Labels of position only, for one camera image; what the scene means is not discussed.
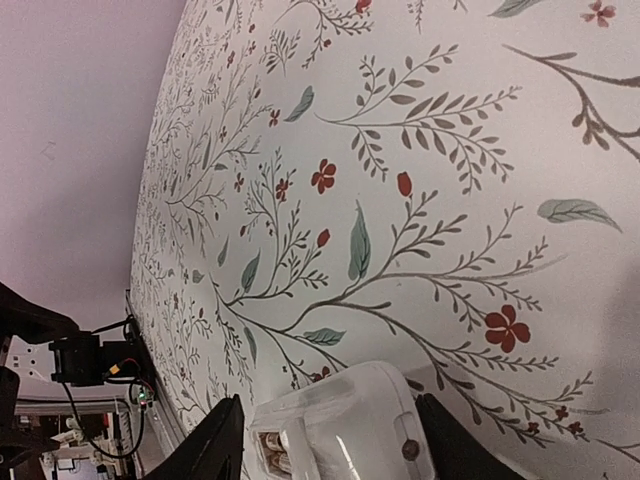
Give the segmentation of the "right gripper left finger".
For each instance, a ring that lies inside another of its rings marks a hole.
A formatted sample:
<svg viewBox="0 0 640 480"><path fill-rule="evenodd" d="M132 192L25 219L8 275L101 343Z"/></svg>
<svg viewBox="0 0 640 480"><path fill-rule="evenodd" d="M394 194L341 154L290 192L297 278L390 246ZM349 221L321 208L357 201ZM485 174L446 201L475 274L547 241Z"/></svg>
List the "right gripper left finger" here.
<svg viewBox="0 0 640 480"><path fill-rule="evenodd" d="M244 411L240 397L221 399L149 480L241 479Z"/></svg>

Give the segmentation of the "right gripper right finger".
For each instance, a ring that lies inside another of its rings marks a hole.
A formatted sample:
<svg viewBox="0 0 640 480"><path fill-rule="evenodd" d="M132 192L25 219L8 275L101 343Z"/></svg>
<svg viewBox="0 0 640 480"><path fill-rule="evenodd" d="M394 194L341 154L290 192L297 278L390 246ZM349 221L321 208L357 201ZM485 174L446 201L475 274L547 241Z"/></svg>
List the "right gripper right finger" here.
<svg viewBox="0 0 640 480"><path fill-rule="evenodd" d="M419 395L415 404L438 479L523 479L476 440L434 395Z"/></svg>

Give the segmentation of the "white remote control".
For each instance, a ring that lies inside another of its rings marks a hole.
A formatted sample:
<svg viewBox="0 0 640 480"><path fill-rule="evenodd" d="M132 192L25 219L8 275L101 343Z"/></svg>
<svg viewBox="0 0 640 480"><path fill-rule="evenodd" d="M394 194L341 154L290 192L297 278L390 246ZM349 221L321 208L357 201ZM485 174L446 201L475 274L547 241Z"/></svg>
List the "white remote control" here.
<svg viewBox="0 0 640 480"><path fill-rule="evenodd" d="M249 426L269 479L434 479L415 400L402 373L371 361L258 406ZM260 432L278 432L293 469L269 468Z"/></svg>

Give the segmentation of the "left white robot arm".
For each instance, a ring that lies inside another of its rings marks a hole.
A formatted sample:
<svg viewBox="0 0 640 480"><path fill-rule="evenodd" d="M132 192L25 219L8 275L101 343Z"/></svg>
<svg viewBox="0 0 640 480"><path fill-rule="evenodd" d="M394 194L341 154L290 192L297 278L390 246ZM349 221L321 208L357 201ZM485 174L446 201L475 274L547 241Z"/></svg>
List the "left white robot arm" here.
<svg viewBox="0 0 640 480"><path fill-rule="evenodd" d="M6 367L14 336L28 344L42 344L69 337L79 326L68 316L36 305L1 284L1 463L18 463L23 456L54 451L60 443L13 427L20 385L19 375Z"/></svg>

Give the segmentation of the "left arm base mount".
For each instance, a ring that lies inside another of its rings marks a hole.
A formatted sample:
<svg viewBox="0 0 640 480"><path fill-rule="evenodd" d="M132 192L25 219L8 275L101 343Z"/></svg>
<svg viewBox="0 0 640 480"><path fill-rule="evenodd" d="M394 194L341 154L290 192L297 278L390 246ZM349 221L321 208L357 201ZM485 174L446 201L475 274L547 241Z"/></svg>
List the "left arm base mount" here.
<svg viewBox="0 0 640 480"><path fill-rule="evenodd" d="M138 394L141 403L154 400L130 315L106 327L53 341L48 350L54 358L51 379L57 383L76 388L105 384L137 386L141 389Z"/></svg>

